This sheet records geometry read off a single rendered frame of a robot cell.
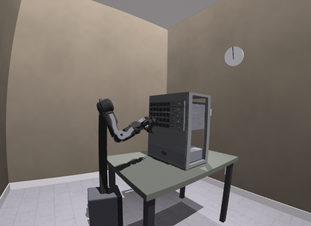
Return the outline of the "grey server rack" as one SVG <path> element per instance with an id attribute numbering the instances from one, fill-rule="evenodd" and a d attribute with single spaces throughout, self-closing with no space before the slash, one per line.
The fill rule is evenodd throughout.
<path id="1" fill-rule="evenodd" d="M 206 98 L 206 103 L 193 102 L 192 98 Z M 154 123 L 154 134 L 148 133 L 148 155 L 185 171 L 207 163 L 210 131 L 209 95 L 182 92 L 150 96 L 149 118 L 152 117 L 159 122 Z M 191 146 L 191 129 L 205 129 L 204 148 Z"/>

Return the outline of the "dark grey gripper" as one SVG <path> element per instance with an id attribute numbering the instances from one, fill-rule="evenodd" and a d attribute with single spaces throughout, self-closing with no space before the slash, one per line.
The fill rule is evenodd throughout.
<path id="1" fill-rule="evenodd" d="M 146 130 L 148 133 L 154 133 L 153 131 L 152 131 L 152 128 L 153 128 L 153 126 L 154 126 L 154 123 L 155 122 L 159 122 L 158 120 L 156 120 L 155 118 L 153 118 L 152 117 L 152 119 L 151 118 L 149 118 L 149 117 L 145 117 L 145 120 L 147 120 L 147 121 L 149 121 L 149 126 L 148 126 L 148 128 L 145 128 L 144 130 Z"/>

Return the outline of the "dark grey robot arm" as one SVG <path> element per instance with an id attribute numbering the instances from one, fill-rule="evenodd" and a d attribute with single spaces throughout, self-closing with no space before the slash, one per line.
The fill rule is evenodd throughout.
<path id="1" fill-rule="evenodd" d="M 132 122 L 123 130 L 119 130 L 117 127 L 118 121 L 113 112 L 114 106 L 110 99 L 100 99 L 100 102 L 97 103 L 97 109 L 99 109 L 99 115 L 104 119 L 110 135 L 116 143 L 130 139 L 135 134 L 139 134 L 141 130 L 148 128 L 149 126 L 149 121 L 141 118 L 138 121 Z"/>

